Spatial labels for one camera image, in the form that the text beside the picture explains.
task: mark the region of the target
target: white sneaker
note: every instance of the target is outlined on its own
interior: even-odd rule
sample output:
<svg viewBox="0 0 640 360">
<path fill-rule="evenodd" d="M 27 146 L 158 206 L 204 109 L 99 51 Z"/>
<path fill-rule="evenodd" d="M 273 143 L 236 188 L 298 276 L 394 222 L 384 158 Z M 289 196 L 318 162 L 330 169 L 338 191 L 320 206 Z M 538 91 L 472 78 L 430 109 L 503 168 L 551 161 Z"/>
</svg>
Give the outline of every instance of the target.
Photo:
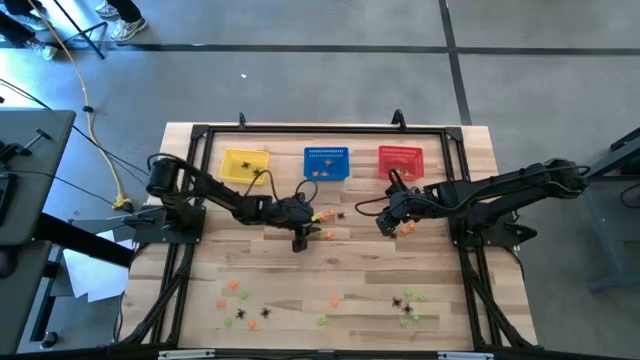
<svg viewBox="0 0 640 360">
<path fill-rule="evenodd" d="M 44 23 L 46 20 L 43 20 L 35 15 L 31 15 L 31 14 L 27 14 L 27 15 L 8 14 L 8 15 L 11 16 L 13 20 L 21 23 L 22 25 L 29 27 L 33 31 L 42 31 L 42 30 L 48 29 L 47 25 Z"/>
<path fill-rule="evenodd" d="M 96 6 L 96 12 L 101 17 L 112 17 L 118 15 L 118 9 L 106 1 L 103 1 L 102 4 Z"/>
<path fill-rule="evenodd" d="M 53 59 L 53 57 L 58 52 L 57 48 L 53 46 L 49 46 L 47 44 L 43 44 L 40 42 L 40 40 L 36 39 L 35 37 L 27 40 L 24 46 L 33 50 L 36 53 L 36 55 L 40 56 L 45 60 Z"/>
<path fill-rule="evenodd" d="M 124 20 L 118 20 L 116 22 L 116 28 L 111 33 L 111 38 L 115 41 L 127 41 L 131 39 L 139 31 L 147 28 L 147 22 L 144 18 L 132 23 L 125 22 Z"/>
</svg>

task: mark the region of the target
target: yellow basket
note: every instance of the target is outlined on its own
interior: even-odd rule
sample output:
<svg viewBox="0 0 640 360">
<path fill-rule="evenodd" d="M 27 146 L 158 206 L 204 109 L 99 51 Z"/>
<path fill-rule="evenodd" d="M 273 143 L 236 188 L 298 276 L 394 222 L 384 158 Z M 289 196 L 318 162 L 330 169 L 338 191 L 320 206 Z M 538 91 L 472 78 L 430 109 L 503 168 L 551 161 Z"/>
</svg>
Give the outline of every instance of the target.
<svg viewBox="0 0 640 360">
<path fill-rule="evenodd" d="M 269 153 L 257 150 L 227 149 L 220 167 L 220 177 L 234 183 L 251 184 L 256 170 L 267 169 Z M 256 185 L 264 184 L 268 176 L 260 176 Z"/>
</svg>

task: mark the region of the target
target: blue basket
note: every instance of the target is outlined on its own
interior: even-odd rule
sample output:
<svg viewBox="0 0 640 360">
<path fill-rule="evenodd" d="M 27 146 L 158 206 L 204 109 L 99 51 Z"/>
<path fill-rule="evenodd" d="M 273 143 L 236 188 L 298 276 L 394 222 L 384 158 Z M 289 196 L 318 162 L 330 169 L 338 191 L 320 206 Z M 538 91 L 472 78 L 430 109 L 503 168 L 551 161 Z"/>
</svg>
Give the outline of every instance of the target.
<svg viewBox="0 0 640 360">
<path fill-rule="evenodd" d="M 349 176 L 349 149 L 304 148 L 304 176 L 316 181 L 344 180 Z"/>
</svg>

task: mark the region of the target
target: gray floor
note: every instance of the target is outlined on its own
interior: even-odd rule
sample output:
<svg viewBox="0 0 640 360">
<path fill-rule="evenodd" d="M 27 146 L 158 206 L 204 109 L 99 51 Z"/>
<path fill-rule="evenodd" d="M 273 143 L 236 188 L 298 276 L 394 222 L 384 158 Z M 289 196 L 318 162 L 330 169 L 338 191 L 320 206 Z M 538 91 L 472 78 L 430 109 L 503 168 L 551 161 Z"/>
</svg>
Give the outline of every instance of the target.
<svg viewBox="0 0 640 360">
<path fill-rule="evenodd" d="M 98 20 L 90 10 L 96 2 L 68 6 L 88 26 Z M 139 44 L 445 44 L 437 0 L 137 3 L 150 23 L 132 40 Z M 449 8 L 459 46 L 640 46 L 640 9 L 631 0 L 449 0 Z M 56 26 L 71 34 L 59 15 L 52 11 Z M 240 111 L 249 121 L 386 123 L 401 108 L 411 123 L 460 124 L 444 54 L 112 51 L 104 61 L 91 52 L 74 56 L 98 111 L 99 139 L 139 165 L 157 150 L 166 122 L 235 121 Z M 592 163 L 603 156 L 611 142 L 640 125 L 638 60 L 460 56 L 471 120 L 490 127 L 501 171 L 551 157 Z M 3 49 L 0 76 L 54 108 L 80 112 L 80 87 L 64 56 L 44 62 L 26 50 Z M 0 95 L 10 106 L 33 106 Z M 86 129 L 84 117 L 76 124 Z M 115 194 L 101 156 L 77 134 L 58 175 L 107 198 Z M 140 184 L 125 173 L 122 178 L 129 196 L 142 202 L 146 195 Z M 60 218 L 114 214 L 99 200 L 59 183 L 45 210 Z M 640 357 L 640 288 L 599 294 L 585 288 L 586 281 L 607 272 L 583 201 L 548 200 L 522 214 L 522 222 L 539 231 L 521 255 L 540 344 Z M 108 342 L 113 301 L 66 299 L 54 311 L 51 329 L 62 335 L 56 348 Z M 36 345 L 25 341 L 21 350 Z"/>
</svg>

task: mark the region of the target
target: plastic basket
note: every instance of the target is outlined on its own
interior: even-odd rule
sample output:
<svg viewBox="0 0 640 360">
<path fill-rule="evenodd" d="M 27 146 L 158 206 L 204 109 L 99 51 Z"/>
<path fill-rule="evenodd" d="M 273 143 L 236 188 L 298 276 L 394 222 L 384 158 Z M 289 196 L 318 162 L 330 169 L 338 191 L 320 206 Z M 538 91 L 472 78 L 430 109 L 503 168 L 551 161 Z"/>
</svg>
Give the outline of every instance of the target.
<svg viewBox="0 0 640 360">
<path fill-rule="evenodd" d="M 304 148 L 304 176 L 316 181 L 339 181 L 349 176 L 346 147 Z"/>
<path fill-rule="evenodd" d="M 395 169 L 403 180 L 417 180 L 424 176 L 422 149 L 404 146 L 380 146 L 378 148 L 378 175 L 389 178 L 389 170 Z"/>
<path fill-rule="evenodd" d="M 256 171 L 267 169 L 269 153 L 257 150 L 227 149 L 220 167 L 220 177 L 229 182 L 251 184 Z M 260 176 L 256 185 L 262 185 L 268 175 Z"/>
</svg>

